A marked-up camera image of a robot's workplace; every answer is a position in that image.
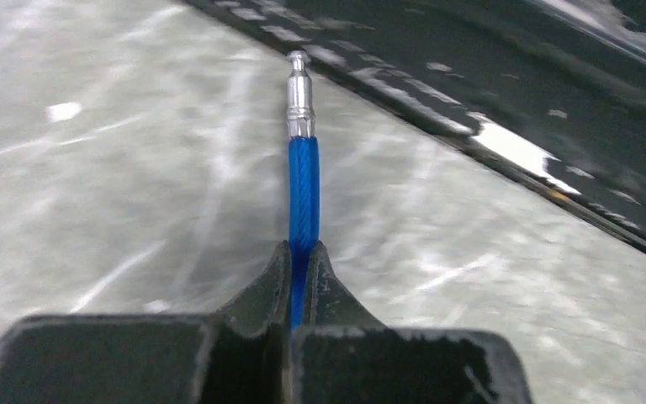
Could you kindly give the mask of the blue cable lock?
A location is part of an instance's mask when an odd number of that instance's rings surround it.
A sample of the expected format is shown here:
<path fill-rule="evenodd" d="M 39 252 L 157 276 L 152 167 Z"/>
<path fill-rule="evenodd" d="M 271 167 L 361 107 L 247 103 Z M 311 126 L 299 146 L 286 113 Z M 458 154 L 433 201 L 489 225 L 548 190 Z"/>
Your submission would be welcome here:
<path fill-rule="evenodd" d="M 310 254 L 320 234 L 320 164 L 315 137 L 309 58 L 301 50 L 288 55 L 289 246 L 292 254 L 291 327 L 302 322 Z"/>

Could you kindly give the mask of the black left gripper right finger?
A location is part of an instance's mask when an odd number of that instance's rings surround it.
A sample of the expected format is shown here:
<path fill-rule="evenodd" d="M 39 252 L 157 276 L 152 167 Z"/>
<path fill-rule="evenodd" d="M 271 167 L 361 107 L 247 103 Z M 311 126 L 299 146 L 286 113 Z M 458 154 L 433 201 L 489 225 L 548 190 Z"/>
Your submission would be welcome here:
<path fill-rule="evenodd" d="M 294 403 L 533 401 L 508 340 L 481 329 L 385 326 L 337 278 L 321 242 L 292 343 Z"/>

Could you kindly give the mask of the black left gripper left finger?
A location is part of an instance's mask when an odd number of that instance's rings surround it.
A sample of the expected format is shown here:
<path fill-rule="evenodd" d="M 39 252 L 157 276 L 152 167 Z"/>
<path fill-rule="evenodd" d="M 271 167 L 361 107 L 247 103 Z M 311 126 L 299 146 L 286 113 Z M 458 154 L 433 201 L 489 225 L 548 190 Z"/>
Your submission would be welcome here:
<path fill-rule="evenodd" d="M 0 337 L 0 403 L 283 403 L 291 253 L 212 313 L 39 315 Z"/>

